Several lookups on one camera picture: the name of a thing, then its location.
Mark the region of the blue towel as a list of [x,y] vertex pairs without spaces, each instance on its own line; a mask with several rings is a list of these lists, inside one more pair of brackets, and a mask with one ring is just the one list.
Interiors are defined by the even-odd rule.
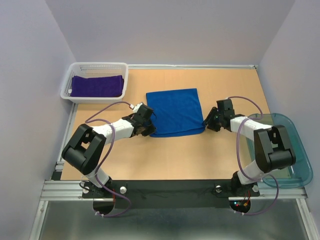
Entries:
[[153,138],[183,137],[205,130],[202,108],[196,88],[146,93],[147,105],[153,109]]

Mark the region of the purple towel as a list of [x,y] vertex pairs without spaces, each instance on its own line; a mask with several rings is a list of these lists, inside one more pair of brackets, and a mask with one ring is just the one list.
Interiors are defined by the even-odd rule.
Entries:
[[71,81],[71,97],[115,98],[123,93],[124,79],[121,75],[84,78],[74,76]]

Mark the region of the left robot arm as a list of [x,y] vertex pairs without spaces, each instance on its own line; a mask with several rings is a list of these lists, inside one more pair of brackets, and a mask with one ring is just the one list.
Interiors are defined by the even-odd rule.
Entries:
[[106,160],[102,156],[104,147],[109,145],[112,148],[115,141],[121,139],[149,136],[157,129],[154,125],[157,115],[152,108],[142,102],[130,104],[129,108],[132,113],[115,122],[97,118],[96,115],[89,117],[77,127],[62,150],[62,159],[87,178],[87,182],[80,183],[84,194],[100,198],[108,195],[126,200],[129,198],[127,187],[117,187],[102,170],[102,163]]

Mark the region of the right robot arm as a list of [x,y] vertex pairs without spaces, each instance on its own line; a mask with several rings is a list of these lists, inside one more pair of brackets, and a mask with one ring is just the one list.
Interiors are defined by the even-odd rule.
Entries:
[[[236,114],[232,98],[218,100],[205,118],[203,125],[212,131],[225,129],[236,133],[236,157],[239,170],[232,175],[230,190],[242,195],[248,186],[261,181],[274,170],[281,170],[296,163],[296,154],[287,128],[283,125],[262,124],[256,118]],[[253,141],[254,160],[242,167],[240,136]]]

